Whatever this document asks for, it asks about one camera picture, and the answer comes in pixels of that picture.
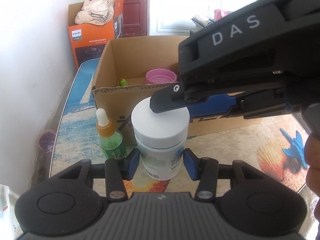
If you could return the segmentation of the person's right hand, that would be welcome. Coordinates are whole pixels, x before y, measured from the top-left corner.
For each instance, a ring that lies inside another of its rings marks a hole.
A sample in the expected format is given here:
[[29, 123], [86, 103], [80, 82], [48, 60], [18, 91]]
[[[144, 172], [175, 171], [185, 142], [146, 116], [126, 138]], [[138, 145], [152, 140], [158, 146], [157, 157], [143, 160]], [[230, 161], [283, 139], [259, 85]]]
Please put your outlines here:
[[320, 196], [320, 162], [319, 162], [319, 139], [311, 134], [304, 147], [304, 158], [309, 165], [309, 169], [306, 176], [306, 184], [310, 190], [318, 197]]

